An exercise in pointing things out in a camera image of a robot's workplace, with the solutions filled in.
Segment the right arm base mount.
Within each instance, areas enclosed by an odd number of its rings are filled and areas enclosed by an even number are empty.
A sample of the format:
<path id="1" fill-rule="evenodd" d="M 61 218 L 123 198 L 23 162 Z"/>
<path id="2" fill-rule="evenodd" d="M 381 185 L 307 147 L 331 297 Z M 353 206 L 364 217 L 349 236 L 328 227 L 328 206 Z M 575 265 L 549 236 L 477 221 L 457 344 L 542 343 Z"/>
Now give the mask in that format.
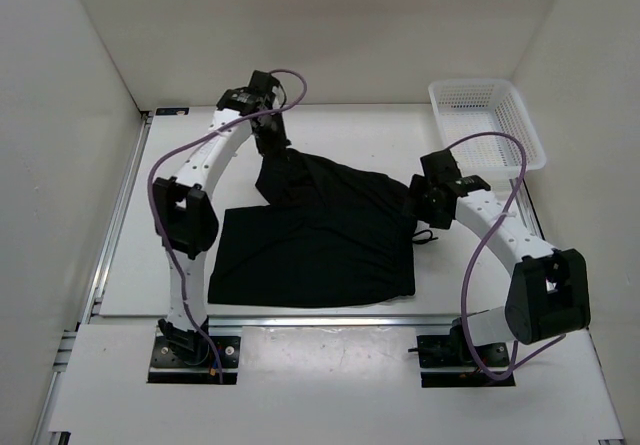
<path id="1" fill-rule="evenodd" d="M 474 360 L 463 333 L 459 318 L 447 324 L 419 325 L 415 328 L 415 344 L 407 352 L 418 358 L 421 387 L 435 389 L 514 387 L 514 376 L 495 380 L 494 375 L 505 374 L 516 360 L 513 347 L 505 342 L 491 342 L 475 347 L 482 365 Z"/>

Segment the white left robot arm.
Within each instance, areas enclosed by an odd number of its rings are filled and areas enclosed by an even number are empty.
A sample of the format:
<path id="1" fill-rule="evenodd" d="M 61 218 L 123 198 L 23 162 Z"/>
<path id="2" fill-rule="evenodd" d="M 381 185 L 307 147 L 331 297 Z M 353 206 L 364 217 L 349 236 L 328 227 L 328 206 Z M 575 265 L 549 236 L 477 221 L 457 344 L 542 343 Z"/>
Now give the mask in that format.
<path id="1" fill-rule="evenodd" d="M 202 363 L 210 351 L 203 288 L 206 254 L 219 230 L 214 188 L 249 138 L 262 155 L 289 144 L 282 119 L 286 92 L 276 73 L 256 70 L 247 85 L 226 90 L 202 137 L 162 156 L 147 179 L 154 226 L 169 262 L 170 309 L 159 328 L 188 365 Z"/>

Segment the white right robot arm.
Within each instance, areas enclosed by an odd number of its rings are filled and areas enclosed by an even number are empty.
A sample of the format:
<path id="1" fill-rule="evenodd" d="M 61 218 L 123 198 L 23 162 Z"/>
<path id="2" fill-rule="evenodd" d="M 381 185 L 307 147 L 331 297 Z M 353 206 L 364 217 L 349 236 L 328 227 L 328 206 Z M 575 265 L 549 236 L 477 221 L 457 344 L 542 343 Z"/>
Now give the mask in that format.
<path id="1" fill-rule="evenodd" d="M 406 211 L 439 230 L 463 225 L 510 276 L 504 305 L 461 316 L 462 331 L 449 340 L 455 361 L 470 365 L 486 345 L 531 345 L 590 325 L 587 266 L 581 253 L 561 250 L 531 234 L 499 204 L 486 181 L 461 174 L 450 151 L 433 152 L 420 162 L 423 172 L 411 179 Z"/>

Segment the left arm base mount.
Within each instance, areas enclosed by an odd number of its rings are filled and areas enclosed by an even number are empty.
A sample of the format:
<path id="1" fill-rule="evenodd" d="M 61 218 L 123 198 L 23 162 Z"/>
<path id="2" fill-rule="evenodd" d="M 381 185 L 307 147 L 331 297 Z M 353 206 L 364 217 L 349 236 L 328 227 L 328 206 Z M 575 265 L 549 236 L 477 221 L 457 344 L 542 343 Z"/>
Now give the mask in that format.
<path id="1" fill-rule="evenodd" d="M 147 382 L 170 385 L 236 385 L 241 337 L 175 328 L 165 319 L 156 327 Z"/>

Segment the black shorts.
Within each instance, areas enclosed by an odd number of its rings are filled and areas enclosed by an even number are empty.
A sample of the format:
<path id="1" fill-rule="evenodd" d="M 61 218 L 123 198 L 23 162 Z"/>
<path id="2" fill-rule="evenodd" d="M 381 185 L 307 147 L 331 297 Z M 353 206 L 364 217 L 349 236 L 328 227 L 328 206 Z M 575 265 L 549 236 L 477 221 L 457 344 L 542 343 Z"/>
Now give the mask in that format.
<path id="1" fill-rule="evenodd" d="M 262 160 L 266 203 L 225 212 L 207 300 L 341 308 L 416 292 L 416 218 L 405 184 L 288 148 Z"/>

